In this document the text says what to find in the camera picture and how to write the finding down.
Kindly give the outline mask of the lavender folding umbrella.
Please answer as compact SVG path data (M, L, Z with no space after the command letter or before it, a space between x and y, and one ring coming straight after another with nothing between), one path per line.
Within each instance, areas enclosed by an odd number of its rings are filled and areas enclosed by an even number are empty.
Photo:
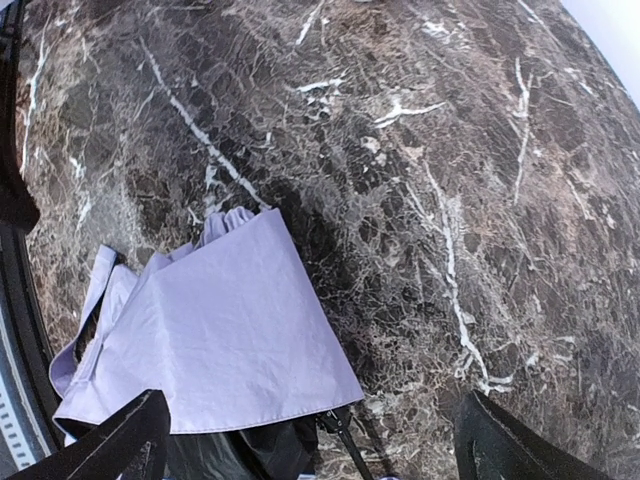
M371 477L348 429L361 386L275 209L212 214L198 242L141 273L101 246L49 376L69 440L162 393L167 479L312 479L319 430Z

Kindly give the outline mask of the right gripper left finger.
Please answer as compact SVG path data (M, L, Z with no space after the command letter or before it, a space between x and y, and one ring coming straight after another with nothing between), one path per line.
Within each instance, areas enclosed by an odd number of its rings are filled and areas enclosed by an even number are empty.
M170 414L164 394L146 390L71 445L12 479L163 479Z

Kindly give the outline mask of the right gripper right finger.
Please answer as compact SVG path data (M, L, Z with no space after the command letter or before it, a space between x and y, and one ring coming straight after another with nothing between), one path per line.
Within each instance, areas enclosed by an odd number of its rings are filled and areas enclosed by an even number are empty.
M605 474L555 447L478 390L454 422L461 479L603 479Z

